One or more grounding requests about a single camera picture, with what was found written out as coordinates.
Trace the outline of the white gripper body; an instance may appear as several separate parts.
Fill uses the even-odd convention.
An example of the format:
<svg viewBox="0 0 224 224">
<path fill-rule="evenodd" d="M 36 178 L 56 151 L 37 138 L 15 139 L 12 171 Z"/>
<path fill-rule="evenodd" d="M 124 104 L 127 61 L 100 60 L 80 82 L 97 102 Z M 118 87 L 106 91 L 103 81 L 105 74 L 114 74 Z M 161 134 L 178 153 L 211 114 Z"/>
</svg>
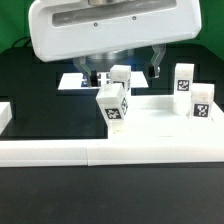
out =
<svg viewBox="0 0 224 224">
<path fill-rule="evenodd" d="M 28 20 L 44 62 L 193 39 L 202 27 L 199 0 L 35 0 Z"/>
</svg>

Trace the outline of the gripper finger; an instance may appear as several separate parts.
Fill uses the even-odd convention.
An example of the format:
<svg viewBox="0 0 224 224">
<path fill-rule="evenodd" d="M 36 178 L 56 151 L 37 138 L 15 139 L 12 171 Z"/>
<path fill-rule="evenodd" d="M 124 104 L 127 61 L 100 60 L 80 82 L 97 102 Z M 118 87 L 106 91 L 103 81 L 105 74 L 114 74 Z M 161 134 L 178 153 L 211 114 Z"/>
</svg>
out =
<svg viewBox="0 0 224 224">
<path fill-rule="evenodd" d="M 74 58 L 73 64 L 86 77 L 88 87 L 97 87 L 98 86 L 97 71 L 91 70 L 87 66 L 86 57 Z"/>
<path fill-rule="evenodd" d="M 152 49 L 154 53 L 150 60 L 150 63 L 147 65 L 147 68 L 146 68 L 147 79 L 153 79 L 153 78 L 159 77 L 160 63 L 166 53 L 166 45 L 165 44 L 153 45 Z"/>
</svg>

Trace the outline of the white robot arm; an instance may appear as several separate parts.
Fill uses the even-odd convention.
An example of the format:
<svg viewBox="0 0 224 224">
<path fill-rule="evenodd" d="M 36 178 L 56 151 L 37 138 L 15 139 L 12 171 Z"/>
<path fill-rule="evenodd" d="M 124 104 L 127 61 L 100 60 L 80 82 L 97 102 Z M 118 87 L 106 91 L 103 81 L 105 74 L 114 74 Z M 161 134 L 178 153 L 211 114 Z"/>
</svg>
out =
<svg viewBox="0 0 224 224">
<path fill-rule="evenodd" d="M 146 77 L 157 78 L 168 43 L 201 30 L 199 0 L 34 0 L 28 12 L 35 55 L 71 59 L 86 76 L 86 59 L 113 60 L 150 46 Z"/>
</svg>

